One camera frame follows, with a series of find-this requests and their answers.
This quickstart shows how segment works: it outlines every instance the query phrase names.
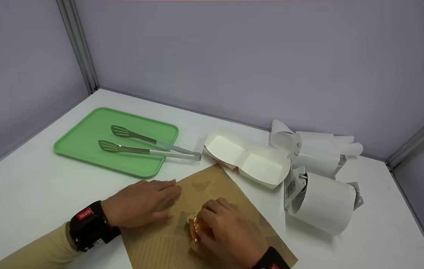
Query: white table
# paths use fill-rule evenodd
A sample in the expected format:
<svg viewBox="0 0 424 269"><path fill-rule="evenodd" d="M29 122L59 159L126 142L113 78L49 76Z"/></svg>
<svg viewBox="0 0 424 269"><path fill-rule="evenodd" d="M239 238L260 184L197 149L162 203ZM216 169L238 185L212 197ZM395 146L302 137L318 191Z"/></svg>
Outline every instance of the white table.
<svg viewBox="0 0 424 269"><path fill-rule="evenodd" d="M179 127L175 145L202 150L211 131L224 127L258 145L268 133L162 104L98 90L0 162L0 259L57 228L89 203L104 199L138 179L55 155L53 143L98 107L165 121ZM182 179L214 163L191 165L166 160L154 179ZM424 238L383 162L348 160L337 175L360 184L365 204L348 228L331 237L286 216L283 186L273 191L230 173L280 237L298 257L294 269L423 269ZM95 248L72 268L130 268L121 238Z"/></svg>

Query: brown wrapping paper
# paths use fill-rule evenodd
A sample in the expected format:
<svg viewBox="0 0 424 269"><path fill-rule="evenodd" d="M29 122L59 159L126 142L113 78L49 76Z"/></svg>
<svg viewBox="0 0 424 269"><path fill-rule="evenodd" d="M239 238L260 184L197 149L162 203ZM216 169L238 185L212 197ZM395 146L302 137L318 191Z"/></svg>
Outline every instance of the brown wrapping paper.
<svg viewBox="0 0 424 269"><path fill-rule="evenodd" d="M224 197L235 203L269 245L279 251L292 267L298 261L267 220L218 164L179 181L182 196L169 208L174 218L142 228L122 230L123 241L133 269L218 269L221 264L207 250L190 249L187 218L197 213L210 199Z"/></svg>

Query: wristband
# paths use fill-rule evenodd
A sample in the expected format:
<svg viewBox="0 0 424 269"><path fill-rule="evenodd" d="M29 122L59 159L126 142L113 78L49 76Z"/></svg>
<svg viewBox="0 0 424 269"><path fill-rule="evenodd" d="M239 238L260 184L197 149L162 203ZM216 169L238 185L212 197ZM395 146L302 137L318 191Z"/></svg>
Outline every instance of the wristband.
<svg viewBox="0 0 424 269"><path fill-rule="evenodd" d="M276 249L269 247L252 269L290 269L290 267Z"/></svg>
<svg viewBox="0 0 424 269"><path fill-rule="evenodd" d="M77 251L88 251L104 241L109 243L121 234L118 227L109 225L101 201L95 201L73 216L69 223L69 234Z"/></svg>

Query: metal frame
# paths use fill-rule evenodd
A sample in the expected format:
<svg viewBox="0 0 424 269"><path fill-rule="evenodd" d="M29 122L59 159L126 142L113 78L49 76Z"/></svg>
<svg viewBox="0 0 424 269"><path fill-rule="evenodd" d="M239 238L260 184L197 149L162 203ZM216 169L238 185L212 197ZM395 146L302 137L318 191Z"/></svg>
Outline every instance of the metal frame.
<svg viewBox="0 0 424 269"><path fill-rule="evenodd" d="M93 60L91 59L86 38L82 31L76 3L74 0L56 0L56 2L58 3L64 26L66 26L88 93L92 94L99 89L99 81L97 80Z"/></svg>
<svg viewBox="0 0 424 269"><path fill-rule="evenodd" d="M391 171L402 167L424 151L424 127L418 131L405 145L391 155L386 163Z"/></svg>

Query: tongs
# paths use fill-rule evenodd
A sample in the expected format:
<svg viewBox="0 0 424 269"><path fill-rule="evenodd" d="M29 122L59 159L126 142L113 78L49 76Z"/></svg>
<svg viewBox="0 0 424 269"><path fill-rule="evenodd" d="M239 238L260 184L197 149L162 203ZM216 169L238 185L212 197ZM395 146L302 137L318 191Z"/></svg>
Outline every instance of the tongs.
<svg viewBox="0 0 424 269"><path fill-rule="evenodd" d="M164 156L164 157L173 157L173 158L181 158L186 160L195 160L200 161L202 158L202 154L200 152L194 152L190 150L186 150L184 148L180 148L178 146L174 146L168 143L164 143L161 141L157 141L156 139L143 136L139 133L134 133L130 130L127 130L124 127L121 126L111 126L111 131L115 136L123 137L123 138L133 138L137 140L144 141L145 143L150 143L153 145L156 145L159 148L162 149L168 149L173 150L179 153L175 152L169 152L169 151L161 151L161 150L153 150L153 149L147 149L147 148L130 148L128 146L123 146L118 143L113 143L106 140L99 140L98 144L99 147L107 152L112 153L118 153L118 152L129 152L129 153L139 153L139 154L147 154L147 155L157 155L157 156Z"/></svg>

